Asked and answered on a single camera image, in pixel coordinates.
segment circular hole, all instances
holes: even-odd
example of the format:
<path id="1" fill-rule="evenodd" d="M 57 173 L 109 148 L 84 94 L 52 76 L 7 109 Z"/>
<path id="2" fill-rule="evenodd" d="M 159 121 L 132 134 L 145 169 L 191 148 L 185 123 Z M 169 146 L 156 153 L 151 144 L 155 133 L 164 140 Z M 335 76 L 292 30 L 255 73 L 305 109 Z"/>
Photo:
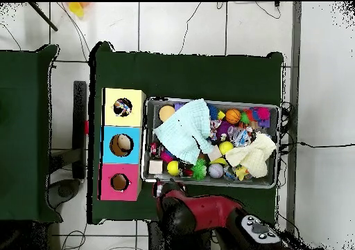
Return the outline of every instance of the circular hole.
<path id="1" fill-rule="evenodd" d="M 127 189 L 129 184 L 130 182 L 128 181 L 128 178 L 125 174 L 115 174 L 111 178 L 111 187 L 113 187 L 115 190 L 124 191 Z"/>
<path id="2" fill-rule="evenodd" d="M 111 152 L 118 157 L 126 157 L 133 150 L 133 140 L 126 134 L 114 135 L 110 141 Z"/>
<path id="3" fill-rule="evenodd" d="M 113 108 L 116 116 L 128 116 L 132 112 L 132 103 L 127 98 L 119 98 Z"/>

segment orange ball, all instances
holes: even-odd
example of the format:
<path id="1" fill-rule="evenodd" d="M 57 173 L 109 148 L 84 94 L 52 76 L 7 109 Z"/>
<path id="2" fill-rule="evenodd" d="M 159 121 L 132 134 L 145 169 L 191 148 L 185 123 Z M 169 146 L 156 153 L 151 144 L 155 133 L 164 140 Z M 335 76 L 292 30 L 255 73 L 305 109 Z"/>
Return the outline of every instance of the orange ball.
<path id="1" fill-rule="evenodd" d="M 241 113 L 237 109 L 228 109 L 225 113 L 225 119 L 230 124 L 237 124 L 241 119 Z"/>

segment green table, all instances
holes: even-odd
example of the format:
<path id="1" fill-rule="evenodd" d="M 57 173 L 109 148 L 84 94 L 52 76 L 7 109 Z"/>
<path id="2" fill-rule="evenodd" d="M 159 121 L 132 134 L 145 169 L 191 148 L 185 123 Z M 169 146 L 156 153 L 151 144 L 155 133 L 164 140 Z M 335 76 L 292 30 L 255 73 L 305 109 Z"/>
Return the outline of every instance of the green table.
<path id="1" fill-rule="evenodd" d="M 156 220 L 152 184 L 143 183 L 136 202 L 97 199 L 101 128 L 101 89 L 141 89 L 148 96 L 204 98 L 231 102 L 280 105 L 283 57 L 244 55 L 199 56 L 113 52 L 107 42 L 99 42 L 90 53 L 90 134 L 88 177 L 89 222 L 110 220 Z M 271 189 L 194 186 L 189 194 L 229 195 L 267 222 L 275 223 L 275 191 Z"/>
<path id="2" fill-rule="evenodd" d="M 62 219 L 46 202 L 49 70 L 56 45 L 0 51 L 0 220 Z"/>

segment yellow ball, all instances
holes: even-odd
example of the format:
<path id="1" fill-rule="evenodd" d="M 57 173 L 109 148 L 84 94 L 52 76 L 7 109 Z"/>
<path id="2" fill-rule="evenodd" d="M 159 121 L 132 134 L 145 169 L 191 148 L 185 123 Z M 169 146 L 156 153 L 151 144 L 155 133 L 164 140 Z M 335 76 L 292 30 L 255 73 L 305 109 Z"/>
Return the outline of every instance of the yellow ball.
<path id="1" fill-rule="evenodd" d="M 219 145 L 219 150 L 222 155 L 225 155 L 227 152 L 233 149 L 233 147 L 233 144 L 231 144 L 229 141 L 224 141 Z"/>
<path id="2" fill-rule="evenodd" d="M 171 176 L 178 176 L 179 175 L 179 162 L 178 161 L 171 161 L 168 163 L 168 173 Z"/>

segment purple ball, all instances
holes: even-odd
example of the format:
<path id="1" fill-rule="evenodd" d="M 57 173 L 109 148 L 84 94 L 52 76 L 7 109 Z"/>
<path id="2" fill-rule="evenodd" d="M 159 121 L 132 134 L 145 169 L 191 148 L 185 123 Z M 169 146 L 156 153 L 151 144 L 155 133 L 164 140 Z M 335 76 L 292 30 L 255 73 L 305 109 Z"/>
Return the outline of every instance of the purple ball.
<path id="1" fill-rule="evenodd" d="M 222 123 L 217 128 L 217 138 L 220 139 L 222 134 L 226 134 L 228 137 L 228 128 L 230 126 L 232 126 L 232 124 L 229 124 L 226 120 L 222 121 Z"/>

